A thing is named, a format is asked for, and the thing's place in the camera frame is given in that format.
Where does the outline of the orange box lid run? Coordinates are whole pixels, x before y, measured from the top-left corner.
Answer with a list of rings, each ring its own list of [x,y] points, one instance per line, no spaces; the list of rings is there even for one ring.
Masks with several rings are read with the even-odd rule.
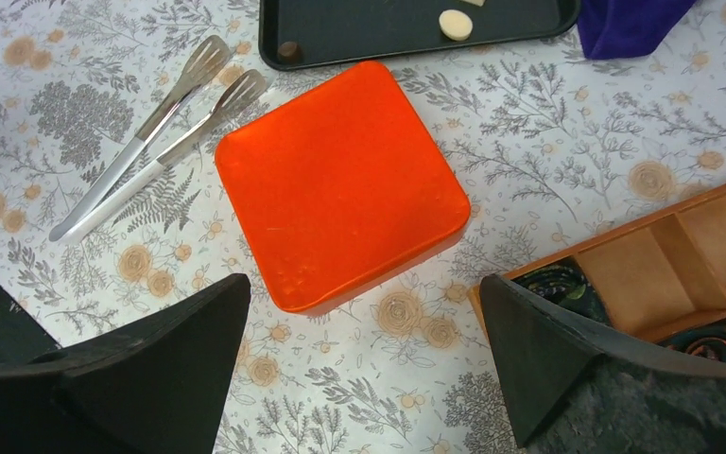
[[[218,176],[273,303],[318,315],[461,238],[471,204],[390,70],[365,61],[227,134]]]

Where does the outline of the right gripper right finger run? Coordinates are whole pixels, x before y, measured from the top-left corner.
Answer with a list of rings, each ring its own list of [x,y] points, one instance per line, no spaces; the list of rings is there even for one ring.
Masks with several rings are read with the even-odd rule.
[[[479,298],[519,446],[726,453],[726,362],[639,340],[497,274]]]

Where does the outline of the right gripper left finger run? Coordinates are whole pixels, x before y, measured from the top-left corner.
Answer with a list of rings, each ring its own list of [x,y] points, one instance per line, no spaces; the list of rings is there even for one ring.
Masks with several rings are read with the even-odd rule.
[[[235,273],[154,314],[0,364],[0,453],[209,453],[251,303]]]

